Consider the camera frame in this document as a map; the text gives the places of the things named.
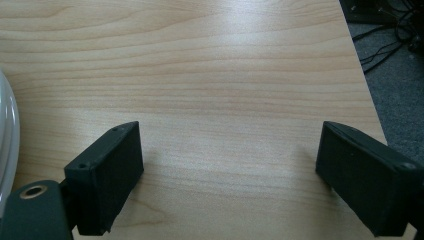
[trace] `wood grain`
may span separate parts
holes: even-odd
[[[15,188],[140,122],[145,173],[103,239],[373,239],[314,172],[324,120],[384,141],[337,0],[3,1],[0,67]]]

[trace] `wooden table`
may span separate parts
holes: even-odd
[[[15,188],[140,122],[145,173],[93,239],[373,239],[314,172],[324,120],[384,141],[337,0],[5,1],[0,67]]]

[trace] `gray carpet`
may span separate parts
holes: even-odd
[[[348,25],[352,36],[376,27]],[[361,59],[395,40],[389,29],[357,41],[355,48]],[[365,78],[388,145],[424,164],[424,56],[403,46]]]

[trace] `wooden tabletop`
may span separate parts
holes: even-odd
[[[314,171],[324,120],[384,141],[337,0],[3,1],[0,68],[15,188],[140,122],[145,172],[93,239],[373,239]]]

